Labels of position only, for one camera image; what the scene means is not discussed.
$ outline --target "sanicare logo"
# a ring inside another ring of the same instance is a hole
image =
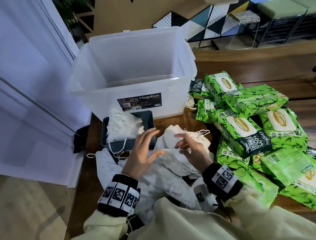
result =
[[[160,97],[159,94],[150,95],[150,96],[141,96],[141,97],[139,97],[139,99],[149,99],[149,98],[156,98],[156,97]]]
[[[287,126],[287,121],[286,121],[285,116],[278,110],[273,111],[273,117],[276,120],[276,122],[280,124],[281,126],[283,127]]]
[[[234,122],[237,124],[237,126],[245,131],[245,132],[249,132],[249,127],[247,126],[247,124],[245,123],[245,121],[242,118],[239,117],[233,117]]]
[[[232,89],[232,85],[230,84],[230,82],[226,78],[222,78],[222,83],[224,84],[224,86],[227,89]]]

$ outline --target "wooden countertop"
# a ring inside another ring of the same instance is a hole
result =
[[[288,107],[298,115],[298,121],[309,135],[310,146],[316,148],[316,99],[290,101]],[[206,135],[206,137],[212,142],[211,147],[217,148],[216,144],[219,132],[211,124],[205,125],[203,122],[195,120],[193,110],[185,109],[182,115],[156,119],[154,122],[156,128],[160,130],[158,136],[171,124],[178,124],[182,129],[186,128],[188,131],[210,129],[211,134]],[[102,122],[95,115],[92,115],[85,155],[96,153],[96,151],[103,149],[100,145],[101,128]],[[97,201],[102,193],[103,189],[97,177],[95,158],[84,157],[66,231],[66,240],[83,233],[83,223],[97,208]],[[316,212],[291,198],[278,195],[274,205],[278,205],[316,222]]]

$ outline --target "person's right hand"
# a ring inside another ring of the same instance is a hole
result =
[[[195,141],[186,133],[176,134],[175,137],[183,137],[181,141],[176,144],[176,148],[191,149],[191,153],[187,150],[180,150],[180,153],[186,156],[189,163],[191,163],[200,173],[204,171],[212,164],[212,160],[206,152],[204,145]]]

